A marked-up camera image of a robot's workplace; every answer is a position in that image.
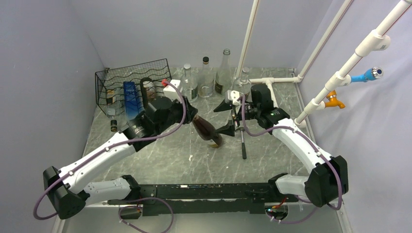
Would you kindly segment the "clear bottle green label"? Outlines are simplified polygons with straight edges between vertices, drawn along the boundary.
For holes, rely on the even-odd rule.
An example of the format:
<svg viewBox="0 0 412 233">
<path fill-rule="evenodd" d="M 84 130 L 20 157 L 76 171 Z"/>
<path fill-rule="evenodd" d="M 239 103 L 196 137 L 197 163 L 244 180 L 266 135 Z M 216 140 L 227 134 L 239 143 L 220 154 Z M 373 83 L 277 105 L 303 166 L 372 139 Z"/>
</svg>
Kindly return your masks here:
<svg viewBox="0 0 412 233">
<path fill-rule="evenodd" d="M 252 83 L 249 79 L 249 72 L 250 69 L 248 67 L 243 67 L 240 76 L 233 81 L 231 86 L 231 90 L 238 91 L 241 94 L 244 94 L 246 100 L 249 97 L 252 87 Z"/>
</svg>

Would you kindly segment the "clear bottle red label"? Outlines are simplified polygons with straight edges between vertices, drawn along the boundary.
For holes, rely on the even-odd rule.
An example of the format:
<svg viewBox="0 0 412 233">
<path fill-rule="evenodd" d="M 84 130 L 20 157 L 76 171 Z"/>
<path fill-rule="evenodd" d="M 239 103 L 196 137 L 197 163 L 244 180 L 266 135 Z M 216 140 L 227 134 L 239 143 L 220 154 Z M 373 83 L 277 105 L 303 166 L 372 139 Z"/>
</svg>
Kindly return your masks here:
<svg viewBox="0 0 412 233">
<path fill-rule="evenodd" d="M 184 64 L 183 74 L 180 78 L 182 95 L 186 96 L 189 102 L 194 102 L 198 98 L 198 81 L 194 76 L 189 63 Z"/>
</svg>

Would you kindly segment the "clear frosted short bottle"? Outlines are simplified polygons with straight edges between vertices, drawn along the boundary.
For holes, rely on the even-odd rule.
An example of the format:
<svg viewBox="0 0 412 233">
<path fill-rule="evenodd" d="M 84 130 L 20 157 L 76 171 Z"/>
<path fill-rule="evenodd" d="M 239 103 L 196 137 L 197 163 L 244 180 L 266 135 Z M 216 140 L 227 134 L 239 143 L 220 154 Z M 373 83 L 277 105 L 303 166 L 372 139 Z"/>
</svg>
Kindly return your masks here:
<svg viewBox="0 0 412 233">
<path fill-rule="evenodd" d="M 202 62 L 202 68 L 198 72 L 198 95 L 209 98 L 213 95 L 214 77 L 209 67 L 209 57 L 203 57 Z"/>
</svg>

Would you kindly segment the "amber bottle gold foil neck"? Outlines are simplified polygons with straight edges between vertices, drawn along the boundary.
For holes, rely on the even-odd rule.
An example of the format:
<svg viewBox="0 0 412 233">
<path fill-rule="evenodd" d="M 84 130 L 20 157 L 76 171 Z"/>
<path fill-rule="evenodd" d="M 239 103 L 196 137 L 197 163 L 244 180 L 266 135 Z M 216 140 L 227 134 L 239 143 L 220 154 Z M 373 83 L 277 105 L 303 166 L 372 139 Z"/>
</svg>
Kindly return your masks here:
<svg viewBox="0 0 412 233">
<path fill-rule="evenodd" d="M 195 115 L 192 124 L 198 135 L 206 141 L 210 147 L 219 148 L 223 145 L 222 136 L 216 133 L 215 127 L 209 121 L 199 115 Z"/>
</svg>

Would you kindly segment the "clear bottle with dark label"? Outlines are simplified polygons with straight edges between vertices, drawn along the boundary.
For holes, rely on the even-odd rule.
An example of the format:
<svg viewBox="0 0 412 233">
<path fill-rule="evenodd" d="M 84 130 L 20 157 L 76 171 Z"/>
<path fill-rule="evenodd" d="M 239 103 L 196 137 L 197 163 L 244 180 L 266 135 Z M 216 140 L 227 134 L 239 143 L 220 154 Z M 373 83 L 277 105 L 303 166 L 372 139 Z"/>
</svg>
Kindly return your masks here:
<svg viewBox="0 0 412 233">
<path fill-rule="evenodd" d="M 231 86 L 231 67 L 229 64 L 230 60 L 230 49 L 223 50 L 223 58 L 220 67 L 216 72 L 214 89 L 218 95 L 224 95 L 225 92 Z"/>
</svg>

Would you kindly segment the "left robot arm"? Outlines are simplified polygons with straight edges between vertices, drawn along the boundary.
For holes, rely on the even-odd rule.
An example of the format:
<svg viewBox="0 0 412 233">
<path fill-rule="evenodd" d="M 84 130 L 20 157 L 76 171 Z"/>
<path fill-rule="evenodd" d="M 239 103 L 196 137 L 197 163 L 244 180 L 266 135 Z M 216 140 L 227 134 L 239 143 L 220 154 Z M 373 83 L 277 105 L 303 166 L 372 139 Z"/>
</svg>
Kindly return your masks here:
<svg viewBox="0 0 412 233">
<path fill-rule="evenodd" d="M 44 186 L 55 214 L 60 219 L 68 219 L 84 207 L 106 200 L 135 203 L 141 196 L 141 187 L 133 176 L 123 175 L 97 183 L 93 179 L 113 164 L 167 136 L 165 131 L 175 123 L 191 123 L 197 114 L 198 109 L 187 99 L 181 102 L 167 97 L 157 98 L 93 152 L 60 169 L 51 166 L 44 170 Z"/>
</svg>

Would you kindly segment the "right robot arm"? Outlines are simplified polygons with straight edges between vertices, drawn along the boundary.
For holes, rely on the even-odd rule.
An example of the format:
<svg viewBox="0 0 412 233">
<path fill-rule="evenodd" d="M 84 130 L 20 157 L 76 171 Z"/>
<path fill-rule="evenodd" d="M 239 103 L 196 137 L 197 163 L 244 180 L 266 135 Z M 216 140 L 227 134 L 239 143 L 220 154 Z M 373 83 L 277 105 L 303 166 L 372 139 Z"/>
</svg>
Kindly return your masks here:
<svg viewBox="0 0 412 233">
<path fill-rule="evenodd" d="M 301 161 L 308 176 L 282 173 L 271 178 L 269 198 L 280 201 L 286 195 L 294 195 L 306 198 L 316 207 L 328 205 L 339 210 L 343 194 L 348 192 L 347 161 L 342 156 L 331 155 L 308 138 L 288 113 L 275 106 L 266 85 L 253 85 L 249 97 L 251 101 L 239 91 L 227 91 L 214 112 L 230 111 L 231 119 L 217 133 L 234 136 L 235 126 L 240 124 L 252 137 L 268 133 L 279 139 Z"/>
</svg>

